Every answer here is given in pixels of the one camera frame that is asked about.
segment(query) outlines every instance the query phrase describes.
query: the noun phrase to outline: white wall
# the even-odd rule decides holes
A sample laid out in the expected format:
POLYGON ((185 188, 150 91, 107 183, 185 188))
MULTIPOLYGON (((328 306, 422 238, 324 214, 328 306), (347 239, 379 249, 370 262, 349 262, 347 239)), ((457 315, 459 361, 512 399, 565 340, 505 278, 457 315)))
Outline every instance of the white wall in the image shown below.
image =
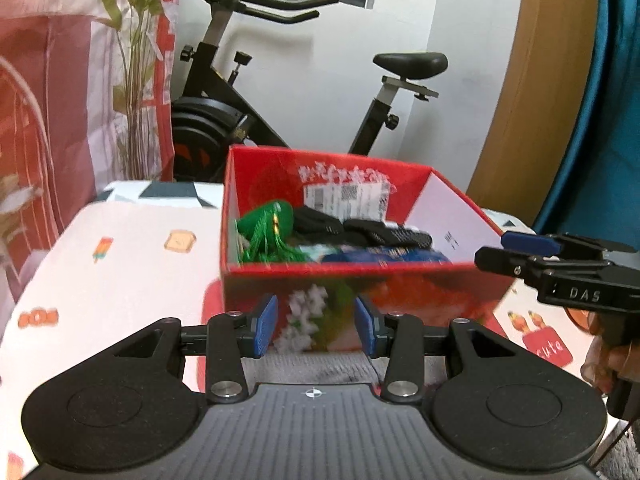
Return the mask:
POLYGON ((449 69, 430 80, 440 92, 416 101, 398 153, 466 189, 478 163, 509 62, 520 0, 437 0, 427 50, 449 69))
MULTIPOLYGON (((215 66, 227 76, 236 50, 254 59, 236 88, 290 146, 346 152, 377 94, 384 71, 371 62, 379 52, 420 50, 427 44, 436 0, 375 0, 373 9, 338 4, 320 17, 278 25, 235 14, 215 66)), ((197 46, 209 24, 202 0, 180 0, 176 59, 185 44, 197 46)), ((182 93, 190 64, 176 60, 172 98, 182 93)), ((372 155, 395 158, 413 103, 400 92, 393 112, 401 123, 383 128, 372 155)))

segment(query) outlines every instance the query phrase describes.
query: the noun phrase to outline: blue package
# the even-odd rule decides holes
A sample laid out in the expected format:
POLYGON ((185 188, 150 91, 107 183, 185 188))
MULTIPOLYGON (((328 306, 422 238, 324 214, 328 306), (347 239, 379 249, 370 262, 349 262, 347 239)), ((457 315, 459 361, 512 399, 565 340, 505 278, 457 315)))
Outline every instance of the blue package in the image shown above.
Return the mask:
POLYGON ((324 264, 376 264, 379 262, 439 262, 444 264, 449 263, 449 259, 439 251, 406 249, 402 247, 372 247, 369 249, 358 249, 354 251, 343 250, 339 253, 327 254, 322 258, 322 263, 324 264))

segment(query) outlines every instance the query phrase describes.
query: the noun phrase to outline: teal curtain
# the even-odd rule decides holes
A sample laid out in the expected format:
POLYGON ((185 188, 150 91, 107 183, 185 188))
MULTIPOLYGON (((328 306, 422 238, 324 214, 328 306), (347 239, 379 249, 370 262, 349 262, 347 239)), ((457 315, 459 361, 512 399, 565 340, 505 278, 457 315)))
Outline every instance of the teal curtain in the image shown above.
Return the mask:
POLYGON ((640 248, 638 0, 599 0, 582 107, 534 229, 640 248))

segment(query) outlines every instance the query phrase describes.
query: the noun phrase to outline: brown wooden panel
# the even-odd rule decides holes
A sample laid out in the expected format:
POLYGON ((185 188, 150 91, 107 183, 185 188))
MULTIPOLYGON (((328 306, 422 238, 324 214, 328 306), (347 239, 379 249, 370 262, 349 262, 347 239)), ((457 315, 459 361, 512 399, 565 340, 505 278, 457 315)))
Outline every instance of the brown wooden panel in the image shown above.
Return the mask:
POLYGON ((468 195, 531 224, 574 128, 598 0, 522 0, 494 120, 468 195))

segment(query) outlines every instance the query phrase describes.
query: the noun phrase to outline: exercise bike frame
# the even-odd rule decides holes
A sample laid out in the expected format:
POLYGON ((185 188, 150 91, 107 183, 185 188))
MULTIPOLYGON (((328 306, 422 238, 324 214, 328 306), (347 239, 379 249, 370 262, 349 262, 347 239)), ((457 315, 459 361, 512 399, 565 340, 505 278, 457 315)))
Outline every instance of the exercise bike frame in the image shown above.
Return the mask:
MULTIPOLYGON (((317 18, 319 12, 311 10, 293 16, 282 16, 273 14, 261 9, 247 7, 242 1, 265 7, 282 10, 308 9, 311 6, 324 6, 337 3, 338 0, 205 0, 211 8, 211 21, 199 43, 197 49, 192 54, 181 56, 181 59, 193 59, 192 65, 184 86, 184 97, 207 97, 212 101, 212 106, 216 102, 222 102, 236 108, 243 114, 251 115, 255 118, 249 138, 258 145, 283 146, 288 147, 286 142, 267 124, 260 114, 238 93, 232 83, 220 75, 213 68, 213 61, 220 47, 220 41, 226 31, 226 27, 234 12, 255 16, 271 22, 291 24, 300 23, 317 18)), ((395 78, 391 76, 382 77, 382 88, 378 95, 369 105, 362 124, 349 149, 349 153, 354 155, 369 155, 373 144, 378 137, 380 130, 388 123, 389 113, 392 103, 398 90, 404 88, 415 93, 415 97, 421 100, 428 100, 428 97, 438 97, 438 93, 425 86, 408 82, 405 78, 395 78)))

